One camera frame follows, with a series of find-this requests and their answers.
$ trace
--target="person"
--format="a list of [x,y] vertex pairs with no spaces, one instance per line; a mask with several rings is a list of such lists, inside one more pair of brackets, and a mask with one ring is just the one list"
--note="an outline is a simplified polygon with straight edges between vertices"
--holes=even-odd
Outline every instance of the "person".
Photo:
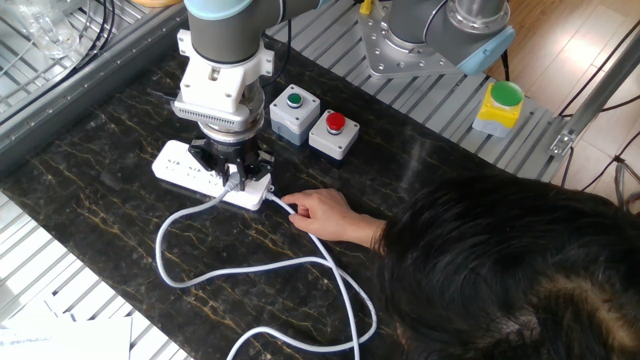
[[409,359],[640,359],[640,222],[591,194],[512,176],[448,179],[387,221],[335,190],[290,220],[381,254]]

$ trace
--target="wooden floor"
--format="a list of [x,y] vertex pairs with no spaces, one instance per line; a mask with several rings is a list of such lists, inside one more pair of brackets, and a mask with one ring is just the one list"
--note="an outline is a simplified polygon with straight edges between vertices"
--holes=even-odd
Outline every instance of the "wooden floor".
[[[509,3],[511,25],[517,32],[516,40],[509,49],[511,81],[520,85],[529,97],[556,113],[640,19],[640,0],[511,0]],[[504,79],[501,63],[494,64],[489,74]],[[609,105],[638,94],[640,70],[627,79]],[[581,96],[569,108],[569,113],[584,98]],[[575,145],[567,187],[582,188],[595,178],[629,138],[640,131],[639,119],[640,101],[603,113],[592,122]],[[640,170],[640,139],[625,152],[623,158],[636,171]],[[563,171],[564,166],[558,171],[554,183],[560,182]],[[591,191],[615,200],[613,176],[614,166]],[[640,190],[640,184],[629,176],[626,178],[626,194]]]

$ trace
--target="wrist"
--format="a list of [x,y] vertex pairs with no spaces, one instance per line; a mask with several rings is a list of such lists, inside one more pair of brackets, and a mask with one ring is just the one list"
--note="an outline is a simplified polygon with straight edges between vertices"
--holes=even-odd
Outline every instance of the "wrist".
[[385,224],[386,221],[372,218],[369,215],[358,214],[356,228],[350,240],[364,247],[373,248]]

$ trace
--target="power strip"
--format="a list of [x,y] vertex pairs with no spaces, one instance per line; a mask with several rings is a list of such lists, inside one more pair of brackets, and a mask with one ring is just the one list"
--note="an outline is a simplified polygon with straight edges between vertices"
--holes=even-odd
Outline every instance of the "power strip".
[[[235,172],[235,166],[229,165]],[[171,140],[165,144],[158,157],[151,165],[151,170],[158,179],[218,197],[224,190],[222,179],[215,172],[206,171],[189,153],[189,145]],[[245,191],[233,191],[224,197],[224,201],[249,210],[258,210],[265,194],[271,187],[271,174],[260,181],[248,180]]]

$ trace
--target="black marble table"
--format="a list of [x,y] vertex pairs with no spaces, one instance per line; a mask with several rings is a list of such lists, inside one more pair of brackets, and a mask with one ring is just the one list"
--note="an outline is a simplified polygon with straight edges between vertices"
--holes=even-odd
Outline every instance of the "black marble table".
[[[283,59],[285,46],[268,42]],[[271,326],[301,341],[350,341],[346,311],[333,274],[320,265],[217,278],[186,290],[165,285],[154,263],[154,240],[173,212],[201,203],[163,186],[151,164],[171,139],[199,137],[195,123],[179,120],[168,102],[147,89],[178,87],[186,59],[167,55],[41,153],[0,181],[2,191],[69,251],[195,359],[225,359],[247,330]],[[499,172],[408,116],[352,86],[295,51],[267,103],[293,83],[359,122],[360,135],[342,163],[308,144],[293,146],[270,129],[260,141],[275,153],[277,195],[333,187],[360,212],[389,216],[426,184],[462,174]],[[165,264],[174,279],[212,269],[258,265],[319,255],[287,214],[265,202],[256,212],[223,206],[178,221],[168,233]],[[376,291],[376,255],[351,244],[327,245],[338,265],[377,305],[377,333],[362,345],[363,359],[397,359],[394,321]],[[350,290],[360,334],[369,329],[365,304]],[[350,359],[318,355],[265,335],[245,343],[237,359]]]

